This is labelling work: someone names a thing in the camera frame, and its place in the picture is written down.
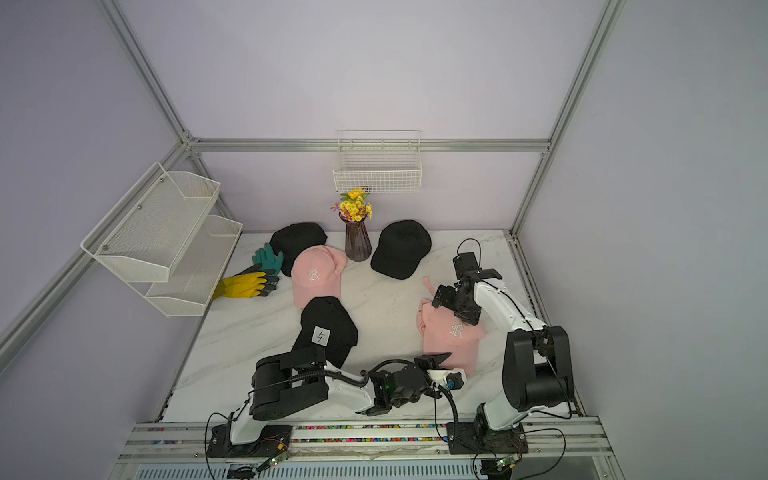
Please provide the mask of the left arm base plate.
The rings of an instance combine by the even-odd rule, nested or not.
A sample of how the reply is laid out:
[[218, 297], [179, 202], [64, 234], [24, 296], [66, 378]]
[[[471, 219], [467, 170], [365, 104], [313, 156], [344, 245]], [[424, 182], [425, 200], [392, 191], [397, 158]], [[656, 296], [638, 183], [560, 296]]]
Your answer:
[[206, 442], [210, 458], [267, 458], [286, 452], [293, 428], [290, 425], [267, 424], [254, 440], [232, 441], [231, 426], [219, 424], [211, 429]]

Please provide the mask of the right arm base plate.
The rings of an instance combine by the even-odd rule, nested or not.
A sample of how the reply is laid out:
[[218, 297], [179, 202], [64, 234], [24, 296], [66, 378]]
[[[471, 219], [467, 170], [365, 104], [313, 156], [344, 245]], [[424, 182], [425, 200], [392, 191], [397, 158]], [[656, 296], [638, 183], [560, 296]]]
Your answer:
[[450, 422], [446, 425], [451, 454], [525, 454], [529, 451], [523, 429], [518, 426], [501, 431], [480, 427], [475, 422]]

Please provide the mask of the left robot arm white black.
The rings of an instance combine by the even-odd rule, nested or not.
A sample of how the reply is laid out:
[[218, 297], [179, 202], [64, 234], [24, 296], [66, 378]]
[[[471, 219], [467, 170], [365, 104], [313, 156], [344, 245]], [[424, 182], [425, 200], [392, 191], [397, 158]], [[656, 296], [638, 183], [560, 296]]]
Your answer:
[[266, 425], [329, 401], [363, 416], [389, 413], [463, 388], [463, 369], [443, 369], [448, 353], [387, 359], [358, 375], [333, 365], [322, 347], [307, 347], [257, 362], [241, 413], [227, 420], [231, 445], [254, 443]]

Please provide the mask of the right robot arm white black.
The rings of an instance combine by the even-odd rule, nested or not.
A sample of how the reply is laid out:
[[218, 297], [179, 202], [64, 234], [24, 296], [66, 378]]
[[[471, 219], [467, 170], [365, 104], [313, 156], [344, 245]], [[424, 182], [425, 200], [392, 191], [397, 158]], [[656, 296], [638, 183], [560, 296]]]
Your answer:
[[547, 325], [524, 307], [496, 270], [470, 270], [455, 284], [438, 286], [432, 304], [471, 325], [486, 315], [506, 335], [501, 391], [479, 407], [482, 427], [507, 430], [532, 414], [559, 420], [573, 417], [575, 387], [567, 332]]

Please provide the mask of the pink cap white R logo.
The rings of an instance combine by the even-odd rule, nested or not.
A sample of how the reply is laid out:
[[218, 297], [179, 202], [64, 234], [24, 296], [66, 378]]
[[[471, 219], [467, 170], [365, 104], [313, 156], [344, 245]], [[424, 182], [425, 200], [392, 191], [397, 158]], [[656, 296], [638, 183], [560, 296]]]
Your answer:
[[299, 254], [291, 270], [294, 304], [303, 309], [316, 297], [341, 297], [341, 276], [348, 258], [325, 245], [312, 246]]

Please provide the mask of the black cap white patch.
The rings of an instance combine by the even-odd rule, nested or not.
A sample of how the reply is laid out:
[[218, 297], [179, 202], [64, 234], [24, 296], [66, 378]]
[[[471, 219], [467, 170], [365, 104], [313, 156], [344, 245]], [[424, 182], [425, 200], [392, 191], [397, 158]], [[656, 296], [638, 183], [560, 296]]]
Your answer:
[[310, 300], [301, 313], [300, 324], [301, 330], [292, 349], [322, 347], [326, 360], [335, 367], [341, 368], [358, 344], [358, 329], [336, 297]]

